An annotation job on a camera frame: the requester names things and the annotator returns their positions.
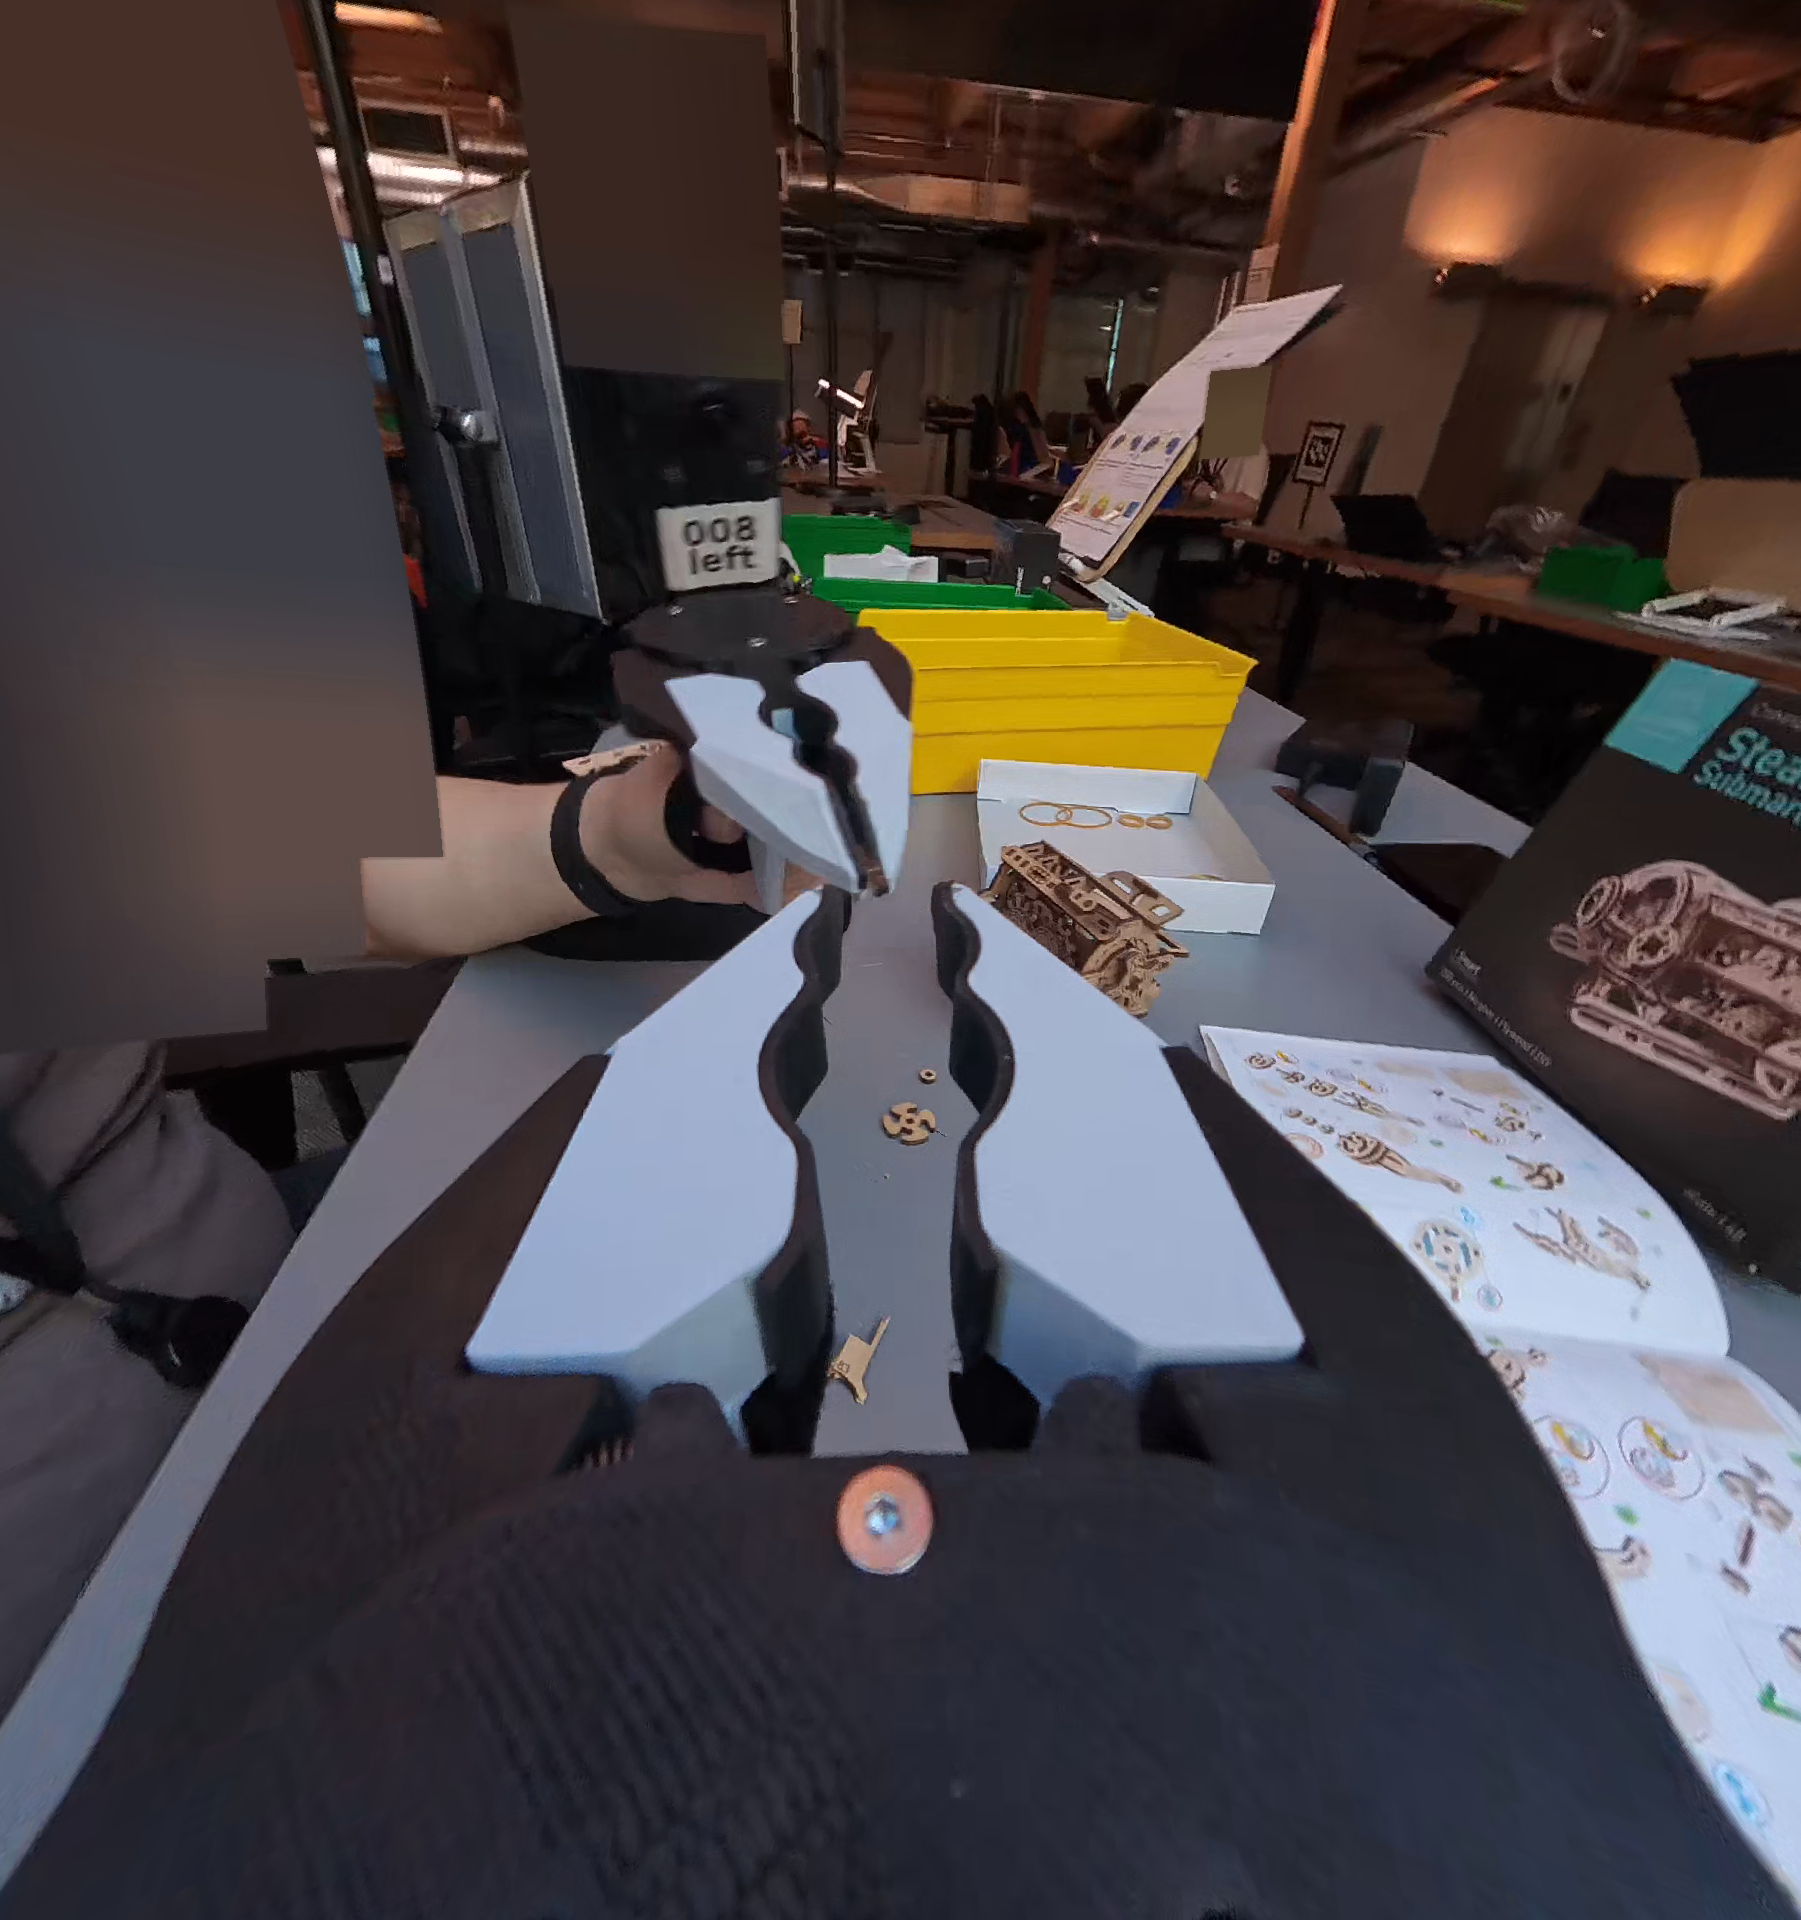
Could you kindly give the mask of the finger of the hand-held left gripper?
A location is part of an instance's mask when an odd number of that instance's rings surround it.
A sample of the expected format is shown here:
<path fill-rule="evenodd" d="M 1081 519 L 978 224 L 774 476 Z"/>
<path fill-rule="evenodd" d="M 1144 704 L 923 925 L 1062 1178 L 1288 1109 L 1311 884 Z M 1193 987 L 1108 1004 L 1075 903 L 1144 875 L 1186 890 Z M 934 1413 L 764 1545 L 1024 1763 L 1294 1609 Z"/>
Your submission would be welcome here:
<path fill-rule="evenodd" d="M 907 859 L 915 733 L 871 661 L 826 661 L 798 678 L 826 708 L 820 777 L 834 794 L 863 890 L 889 890 Z"/>
<path fill-rule="evenodd" d="M 733 817 L 756 857 L 764 890 L 800 868 L 845 892 L 867 875 L 849 847 L 834 789 L 800 760 L 800 743 L 764 718 L 764 692 L 741 678 L 668 681 L 688 733 L 688 768 L 705 806 Z"/>

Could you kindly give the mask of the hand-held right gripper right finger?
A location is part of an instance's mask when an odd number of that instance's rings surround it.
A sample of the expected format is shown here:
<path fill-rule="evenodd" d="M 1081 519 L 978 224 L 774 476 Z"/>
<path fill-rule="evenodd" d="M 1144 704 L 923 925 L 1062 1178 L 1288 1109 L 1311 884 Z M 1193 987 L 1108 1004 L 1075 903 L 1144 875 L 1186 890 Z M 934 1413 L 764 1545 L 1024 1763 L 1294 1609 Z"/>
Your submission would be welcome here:
<path fill-rule="evenodd" d="M 1288 1293 L 1174 1066 L 1138 1021 L 964 884 L 931 892 L 956 1152 L 949 1399 L 967 1451 L 1024 1451 L 1062 1389 L 1294 1361 Z"/>

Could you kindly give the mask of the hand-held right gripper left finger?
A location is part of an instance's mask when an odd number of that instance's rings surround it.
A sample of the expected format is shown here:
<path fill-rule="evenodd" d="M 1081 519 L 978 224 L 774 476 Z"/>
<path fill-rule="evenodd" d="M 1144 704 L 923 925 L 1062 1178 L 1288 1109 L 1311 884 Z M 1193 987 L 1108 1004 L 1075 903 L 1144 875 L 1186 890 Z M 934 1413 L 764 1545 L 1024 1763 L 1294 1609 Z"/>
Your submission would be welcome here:
<path fill-rule="evenodd" d="M 830 1365 L 800 1114 L 827 1071 L 849 901 L 794 896 L 610 1054 L 464 1343 L 479 1377 L 693 1384 L 761 1454 L 807 1454 Z"/>

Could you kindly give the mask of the yellow plastic bin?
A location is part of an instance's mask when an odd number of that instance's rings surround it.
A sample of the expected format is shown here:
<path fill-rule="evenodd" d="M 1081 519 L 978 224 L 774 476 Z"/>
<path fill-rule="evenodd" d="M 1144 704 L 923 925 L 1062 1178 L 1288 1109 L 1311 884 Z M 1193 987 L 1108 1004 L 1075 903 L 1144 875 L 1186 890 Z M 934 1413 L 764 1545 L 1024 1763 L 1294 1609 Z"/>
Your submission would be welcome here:
<path fill-rule="evenodd" d="M 915 671 L 916 796 L 987 760 L 1208 775 L 1253 658 L 1148 612 L 867 611 Z"/>

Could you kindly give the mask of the person's left forearm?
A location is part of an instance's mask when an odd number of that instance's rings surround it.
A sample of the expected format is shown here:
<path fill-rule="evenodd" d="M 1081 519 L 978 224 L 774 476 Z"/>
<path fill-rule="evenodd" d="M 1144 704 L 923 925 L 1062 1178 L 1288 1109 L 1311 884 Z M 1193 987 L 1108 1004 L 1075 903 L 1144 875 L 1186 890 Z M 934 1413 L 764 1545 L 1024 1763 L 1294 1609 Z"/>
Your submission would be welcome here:
<path fill-rule="evenodd" d="M 464 960 L 586 920 L 552 857 L 563 783 L 435 777 L 442 851 L 360 862 L 362 955 Z"/>

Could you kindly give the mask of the wooden submarine model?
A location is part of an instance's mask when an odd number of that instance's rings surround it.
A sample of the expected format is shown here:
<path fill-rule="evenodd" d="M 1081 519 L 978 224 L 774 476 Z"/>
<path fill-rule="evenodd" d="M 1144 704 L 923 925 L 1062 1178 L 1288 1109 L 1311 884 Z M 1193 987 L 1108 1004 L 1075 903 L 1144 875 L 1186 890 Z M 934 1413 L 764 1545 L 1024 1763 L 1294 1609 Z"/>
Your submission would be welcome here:
<path fill-rule="evenodd" d="M 1129 1017 L 1150 1017 L 1162 972 L 1186 960 L 1172 938 L 1178 901 L 1133 873 L 1091 873 L 1049 841 L 999 849 L 981 901 Z"/>

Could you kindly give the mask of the black model kit box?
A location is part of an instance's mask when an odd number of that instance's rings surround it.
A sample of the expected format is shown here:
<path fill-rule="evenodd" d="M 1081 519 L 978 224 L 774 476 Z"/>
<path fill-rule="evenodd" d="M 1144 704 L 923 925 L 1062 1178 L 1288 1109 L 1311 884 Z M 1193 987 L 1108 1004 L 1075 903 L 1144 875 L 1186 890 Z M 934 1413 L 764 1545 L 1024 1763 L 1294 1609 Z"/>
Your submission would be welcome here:
<path fill-rule="evenodd" d="M 1662 663 L 1428 978 L 1697 1238 L 1801 1293 L 1801 692 Z"/>

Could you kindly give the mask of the person's left hand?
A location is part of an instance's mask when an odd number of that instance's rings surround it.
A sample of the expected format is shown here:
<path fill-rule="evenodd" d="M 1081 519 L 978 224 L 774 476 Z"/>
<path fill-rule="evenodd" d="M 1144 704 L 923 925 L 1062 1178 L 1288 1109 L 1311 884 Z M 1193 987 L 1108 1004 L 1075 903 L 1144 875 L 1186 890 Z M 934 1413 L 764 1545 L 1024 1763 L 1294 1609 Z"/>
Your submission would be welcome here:
<path fill-rule="evenodd" d="M 672 743 L 593 779 L 578 806 L 578 849 L 625 901 L 756 908 L 754 873 L 705 868 L 668 832 L 668 794 L 684 762 Z"/>

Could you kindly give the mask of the green plastic bin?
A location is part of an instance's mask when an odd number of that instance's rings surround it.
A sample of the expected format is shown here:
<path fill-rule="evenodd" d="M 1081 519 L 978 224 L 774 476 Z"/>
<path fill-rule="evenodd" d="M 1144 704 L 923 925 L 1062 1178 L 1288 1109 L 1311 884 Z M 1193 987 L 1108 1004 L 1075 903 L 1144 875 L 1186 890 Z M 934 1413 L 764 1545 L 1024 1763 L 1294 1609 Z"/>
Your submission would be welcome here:
<path fill-rule="evenodd" d="M 1554 546 L 1533 583 L 1533 596 L 1600 612 L 1638 612 L 1669 591 L 1662 559 L 1643 559 L 1629 546 Z"/>
<path fill-rule="evenodd" d="M 870 583 L 826 583 L 820 555 L 863 555 L 882 546 L 915 550 L 915 527 L 875 515 L 786 515 L 784 559 L 794 580 L 841 612 L 1064 612 L 1054 591 L 1012 596 L 1005 587 L 987 580 L 950 580 L 941 572 L 939 587 L 870 587 Z"/>

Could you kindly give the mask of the black wristband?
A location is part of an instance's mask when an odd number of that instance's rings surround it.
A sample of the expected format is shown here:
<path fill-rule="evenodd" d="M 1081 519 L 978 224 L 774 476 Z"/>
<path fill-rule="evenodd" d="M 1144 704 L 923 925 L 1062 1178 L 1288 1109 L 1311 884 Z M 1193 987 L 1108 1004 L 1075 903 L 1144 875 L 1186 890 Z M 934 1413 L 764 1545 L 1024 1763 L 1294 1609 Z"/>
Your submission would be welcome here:
<path fill-rule="evenodd" d="M 610 875 L 600 873 L 600 866 L 593 862 L 583 841 L 586 796 L 603 779 L 616 779 L 624 769 L 625 768 L 604 768 L 604 769 L 568 777 L 548 822 L 548 849 L 552 849 L 553 875 L 596 920 L 625 920 L 639 911 L 639 901 L 629 901 L 625 892 L 619 892 L 616 884 L 610 884 Z"/>

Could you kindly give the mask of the white cardboard tray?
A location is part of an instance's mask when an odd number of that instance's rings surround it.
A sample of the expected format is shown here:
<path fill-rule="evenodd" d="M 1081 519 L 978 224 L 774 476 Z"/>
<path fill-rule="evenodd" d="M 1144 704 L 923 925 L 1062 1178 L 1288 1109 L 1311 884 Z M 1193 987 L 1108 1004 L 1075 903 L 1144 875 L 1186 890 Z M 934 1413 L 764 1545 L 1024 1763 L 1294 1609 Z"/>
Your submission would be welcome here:
<path fill-rule="evenodd" d="M 1133 875 L 1178 908 L 1183 935 L 1258 935 L 1273 875 L 1193 775 L 987 755 L 975 779 L 981 881 L 1012 847 L 1049 847 L 1105 881 Z"/>

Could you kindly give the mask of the grey folding panel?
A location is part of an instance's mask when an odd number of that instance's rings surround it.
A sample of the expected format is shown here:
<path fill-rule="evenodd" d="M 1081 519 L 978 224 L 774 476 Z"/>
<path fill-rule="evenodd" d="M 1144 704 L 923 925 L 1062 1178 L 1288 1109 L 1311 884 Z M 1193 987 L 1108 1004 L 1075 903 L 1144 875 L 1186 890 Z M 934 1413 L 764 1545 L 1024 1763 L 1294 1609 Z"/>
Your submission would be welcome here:
<path fill-rule="evenodd" d="M 402 214 L 384 236 L 422 396 L 415 462 L 443 515 L 438 576 L 600 616 L 528 177 Z"/>

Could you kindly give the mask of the illustrated instruction booklet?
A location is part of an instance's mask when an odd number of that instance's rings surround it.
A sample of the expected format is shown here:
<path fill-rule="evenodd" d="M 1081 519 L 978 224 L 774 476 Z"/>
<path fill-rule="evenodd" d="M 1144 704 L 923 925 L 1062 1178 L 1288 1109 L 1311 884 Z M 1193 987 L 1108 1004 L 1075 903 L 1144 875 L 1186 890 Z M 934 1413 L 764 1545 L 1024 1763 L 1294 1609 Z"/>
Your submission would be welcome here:
<path fill-rule="evenodd" d="M 1468 1327 L 1692 1763 L 1801 1911 L 1801 1413 L 1675 1207 L 1507 1066 L 1202 1027 L 1212 1071 Z"/>

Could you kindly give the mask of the instruction poster on wooden board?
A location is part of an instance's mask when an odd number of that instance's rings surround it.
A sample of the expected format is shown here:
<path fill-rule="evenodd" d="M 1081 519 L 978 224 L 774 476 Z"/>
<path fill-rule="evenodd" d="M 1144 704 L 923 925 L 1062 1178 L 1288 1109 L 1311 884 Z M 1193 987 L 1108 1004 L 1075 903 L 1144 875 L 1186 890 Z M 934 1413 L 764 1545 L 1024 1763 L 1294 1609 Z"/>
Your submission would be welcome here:
<path fill-rule="evenodd" d="M 1273 364 L 1326 324 L 1343 289 L 1234 304 L 1135 401 L 1045 519 L 1062 567 L 1100 583 L 1199 462 L 1245 459 L 1264 442 Z"/>

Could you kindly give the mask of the black device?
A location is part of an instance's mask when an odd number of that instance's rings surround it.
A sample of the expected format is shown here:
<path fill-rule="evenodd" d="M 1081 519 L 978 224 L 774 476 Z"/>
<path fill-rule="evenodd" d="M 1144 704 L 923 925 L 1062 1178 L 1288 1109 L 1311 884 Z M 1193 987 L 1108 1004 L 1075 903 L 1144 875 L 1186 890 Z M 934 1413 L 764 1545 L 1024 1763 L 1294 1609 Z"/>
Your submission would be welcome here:
<path fill-rule="evenodd" d="M 1273 775 L 1291 779 L 1291 801 L 1306 809 L 1314 789 L 1347 794 L 1346 832 L 1372 839 L 1412 753 L 1407 718 L 1301 723 L 1273 753 Z"/>

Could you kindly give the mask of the long wooden table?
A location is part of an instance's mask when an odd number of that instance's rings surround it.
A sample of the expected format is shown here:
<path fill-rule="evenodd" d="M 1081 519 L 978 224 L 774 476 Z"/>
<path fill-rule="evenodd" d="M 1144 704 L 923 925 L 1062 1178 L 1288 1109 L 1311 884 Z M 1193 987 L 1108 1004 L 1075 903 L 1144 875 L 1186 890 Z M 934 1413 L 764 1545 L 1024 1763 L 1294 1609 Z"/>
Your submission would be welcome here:
<path fill-rule="evenodd" d="M 1301 598 L 1320 598 L 1331 576 L 1391 580 L 1412 588 L 1441 591 L 1456 612 L 1471 612 L 1482 622 L 1516 622 L 1538 633 L 1570 637 L 1609 649 L 1643 653 L 1654 661 L 1694 661 L 1719 671 L 1750 671 L 1758 681 L 1801 692 L 1801 642 L 1774 647 L 1762 641 L 1692 637 L 1662 625 L 1646 625 L 1633 616 L 1600 612 L 1582 603 L 1533 596 L 1521 576 L 1464 572 L 1452 566 L 1418 566 L 1378 555 L 1362 555 L 1331 541 L 1306 541 L 1301 535 L 1278 535 L 1248 524 L 1220 524 L 1220 535 L 1234 546 L 1253 546 L 1301 566 Z"/>

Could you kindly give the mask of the person's grey shirt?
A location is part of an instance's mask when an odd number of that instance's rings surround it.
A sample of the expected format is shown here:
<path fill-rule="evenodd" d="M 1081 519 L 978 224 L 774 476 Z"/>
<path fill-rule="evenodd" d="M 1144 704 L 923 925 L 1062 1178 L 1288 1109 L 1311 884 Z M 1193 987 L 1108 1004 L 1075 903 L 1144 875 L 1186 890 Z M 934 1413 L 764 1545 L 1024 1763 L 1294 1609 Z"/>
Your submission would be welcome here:
<path fill-rule="evenodd" d="M 196 1407 L 116 1298 L 257 1308 L 292 1244 L 164 1043 L 0 1054 L 0 1721 Z"/>

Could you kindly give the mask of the wooden board with white stand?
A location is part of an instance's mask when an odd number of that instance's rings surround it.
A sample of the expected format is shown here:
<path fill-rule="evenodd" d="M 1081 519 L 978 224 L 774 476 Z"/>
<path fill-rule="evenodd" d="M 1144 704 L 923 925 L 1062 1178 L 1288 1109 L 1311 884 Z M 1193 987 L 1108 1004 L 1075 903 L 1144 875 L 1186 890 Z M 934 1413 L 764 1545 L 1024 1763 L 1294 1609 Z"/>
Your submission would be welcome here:
<path fill-rule="evenodd" d="M 1650 622 L 1726 633 L 1770 612 L 1801 616 L 1801 483 L 1686 480 L 1669 506 L 1662 555 L 1669 596 Z"/>

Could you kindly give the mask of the black cloth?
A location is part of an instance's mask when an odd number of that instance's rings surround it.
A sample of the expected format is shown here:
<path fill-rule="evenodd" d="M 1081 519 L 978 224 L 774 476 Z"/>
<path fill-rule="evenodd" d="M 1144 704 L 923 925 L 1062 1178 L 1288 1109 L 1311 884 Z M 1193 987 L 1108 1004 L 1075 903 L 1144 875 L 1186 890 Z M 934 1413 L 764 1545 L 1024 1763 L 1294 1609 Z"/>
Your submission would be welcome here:
<path fill-rule="evenodd" d="M 1700 480 L 1801 483 L 1801 349 L 1705 355 L 1669 388 Z"/>

